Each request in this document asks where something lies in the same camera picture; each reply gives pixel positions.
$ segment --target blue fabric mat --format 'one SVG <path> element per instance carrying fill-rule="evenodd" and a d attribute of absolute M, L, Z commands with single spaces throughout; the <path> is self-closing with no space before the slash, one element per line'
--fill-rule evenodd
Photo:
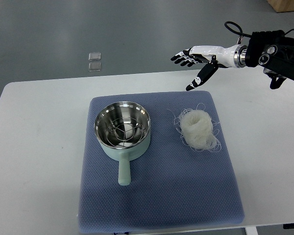
<path fill-rule="evenodd" d="M 150 146 L 130 162 L 129 186 L 118 184 L 119 162 L 105 155 L 94 133 L 97 114 L 117 101 L 142 105 L 151 119 Z M 81 233 L 242 222 L 244 211 L 220 124 L 214 129 L 219 129 L 222 150 L 216 153 L 192 151 L 172 124 L 172 112 L 178 116 L 199 103 L 219 122 L 212 97 L 205 91 L 115 95 L 91 101 L 78 213 Z"/>

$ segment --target wooden box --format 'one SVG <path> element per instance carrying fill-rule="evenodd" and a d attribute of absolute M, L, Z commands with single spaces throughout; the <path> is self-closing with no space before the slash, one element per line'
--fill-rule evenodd
<path fill-rule="evenodd" d="M 294 0 L 267 0 L 276 12 L 294 11 Z"/>

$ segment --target robotic arm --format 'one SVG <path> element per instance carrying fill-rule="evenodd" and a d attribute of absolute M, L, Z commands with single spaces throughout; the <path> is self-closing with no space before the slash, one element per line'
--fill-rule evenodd
<path fill-rule="evenodd" d="M 235 25 L 240 32 L 231 29 L 228 24 Z M 245 66 L 264 67 L 264 73 L 271 78 L 271 89 L 279 88 L 287 78 L 294 80 L 294 38 L 285 37 L 282 30 L 253 32 L 244 34 L 241 27 L 233 22 L 226 22 L 225 27 L 240 37 L 236 45 L 223 48 L 219 46 L 195 46 L 183 50 L 171 58 L 176 64 L 188 67 L 206 63 L 197 77 L 187 86 L 192 90 L 203 85 L 218 68 L 243 68 Z M 243 36 L 249 37 L 248 46 L 241 45 Z"/>

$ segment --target saucepan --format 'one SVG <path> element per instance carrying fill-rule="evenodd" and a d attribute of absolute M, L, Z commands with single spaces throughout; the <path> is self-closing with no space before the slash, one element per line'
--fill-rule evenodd
<path fill-rule="evenodd" d="M 105 107 L 94 124 L 103 151 L 119 161 L 118 182 L 131 183 L 130 161 L 143 155 L 150 144 L 150 116 L 141 105 L 120 101 Z"/>

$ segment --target white table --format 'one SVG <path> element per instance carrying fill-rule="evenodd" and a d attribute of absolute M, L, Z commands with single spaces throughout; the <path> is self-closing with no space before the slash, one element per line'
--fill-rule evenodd
<path fill-rule="evenodd" d="M 0 98 L 0 235 L 78 234 L 91 99 L 183 91 L 197 72 L 8 84 Z M 269 84 L 261 67 L 220 69 L 197 88 L 211 93 L 219 114 L 245 211 L 242 224 L 160 232 L 294 223 L 294 82 L 274 91 Z"/>

